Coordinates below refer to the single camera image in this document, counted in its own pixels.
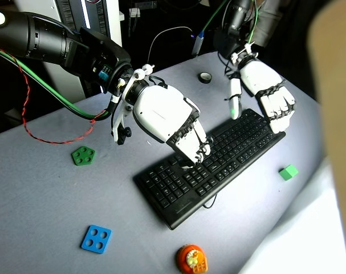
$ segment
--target orange toy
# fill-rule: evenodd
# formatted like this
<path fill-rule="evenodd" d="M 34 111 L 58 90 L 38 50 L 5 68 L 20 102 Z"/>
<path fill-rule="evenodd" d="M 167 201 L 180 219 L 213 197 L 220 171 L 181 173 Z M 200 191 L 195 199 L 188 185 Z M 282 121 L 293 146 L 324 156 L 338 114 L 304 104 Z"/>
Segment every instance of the orange toy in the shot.
<path fill-rule="evenodd" d="M 201 274 L 208 271 L 206 255 L 202 248 L 188 244 L 179 249 L 177 264 L 183 274 Z"/>

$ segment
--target robotic arm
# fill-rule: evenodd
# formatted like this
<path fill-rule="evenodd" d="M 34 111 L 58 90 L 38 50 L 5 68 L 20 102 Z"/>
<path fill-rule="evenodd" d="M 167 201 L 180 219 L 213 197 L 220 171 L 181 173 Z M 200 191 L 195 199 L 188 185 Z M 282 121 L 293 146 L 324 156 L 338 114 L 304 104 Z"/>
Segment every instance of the robotic arm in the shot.
<path fill-rule="evenodd" d="M 237 70 L 226 74 L 229 78 L 228 97 L 232 119 L 241 114 L 241 86 L 256 97 L 273 133 L 285 131 L 295 112 L 295 99 L 284 87 L 282 78 L 271 67 L 257 59 L 251 45 L 241 38 L 241 26 L 251 0 L 232 0 L 228 20 L 214 39 L 218 52 L 230 60 Z"/>
<path fill-rule="evenodd" d="M 87 82 L 98 83 L 112 94 L 106 110 L 114 141 L 121 145 L 131 130 L 123 117 L 133 112 L 136 123 L 160 143 L 181 154 L 184 167 L 203 161 L 210 154 L 206 134 L 198 121 L 200 110 L 188 98 L 161 79 L 149 85 L 144 78 L 153 66 L 133 70 L 128 53 L 109 38 L 82 27 L 75 33 L 52 18 L 40 14 L 0 10 L 0 49 L 18 57 L 55 63 Z M 149 79 L 154 83 L 155 76 Z"/>

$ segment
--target blue square block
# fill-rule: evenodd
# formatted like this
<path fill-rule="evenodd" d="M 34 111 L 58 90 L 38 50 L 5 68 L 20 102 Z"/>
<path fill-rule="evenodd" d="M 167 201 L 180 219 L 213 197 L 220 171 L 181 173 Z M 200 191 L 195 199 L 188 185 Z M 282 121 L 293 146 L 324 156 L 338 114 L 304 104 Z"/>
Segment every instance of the blue square block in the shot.
<path fill-rule="evenodd" d="M 103 254 L 111 236 L 110 229 L 91 225 L 82 243 L 82 249 Z"/>

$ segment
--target green pentagon block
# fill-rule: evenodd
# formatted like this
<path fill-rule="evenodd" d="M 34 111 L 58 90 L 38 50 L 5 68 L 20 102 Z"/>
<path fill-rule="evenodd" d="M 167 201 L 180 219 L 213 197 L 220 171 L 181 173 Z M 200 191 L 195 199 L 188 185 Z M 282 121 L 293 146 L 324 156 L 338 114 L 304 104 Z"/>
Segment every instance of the green pentagon block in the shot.
<path fill-rule="evenodd" d="M 279 171 L 279 174 L 282 176 L 282 178 L 285 181 L 287 181 L 289 179 L 292 179 L 294 176 L 296 176 L 298 174 L 298 170 L 295 168 L 295 166 L 290 164 L 285 169 Z"/>
<path fill-rule="evenodd" d="M 79 147 L 71 156 L 77 166 L 93 163 L 95 151 L 89 147 Z"/>

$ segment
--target black keyboard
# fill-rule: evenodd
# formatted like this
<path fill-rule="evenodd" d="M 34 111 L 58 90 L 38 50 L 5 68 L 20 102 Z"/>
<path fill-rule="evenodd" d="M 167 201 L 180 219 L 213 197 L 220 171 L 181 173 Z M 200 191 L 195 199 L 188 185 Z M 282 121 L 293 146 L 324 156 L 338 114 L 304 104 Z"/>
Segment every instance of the black keyboard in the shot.
<path fill-rule="evenodd" d="M 273 134 L 267 122 L 251 109 L 208 134 L 211 154 L 190 169 L 179 166 L 174 154 L 138 174 L 134 180 L 143 194 L 175 229 L 286 134 Z"/>

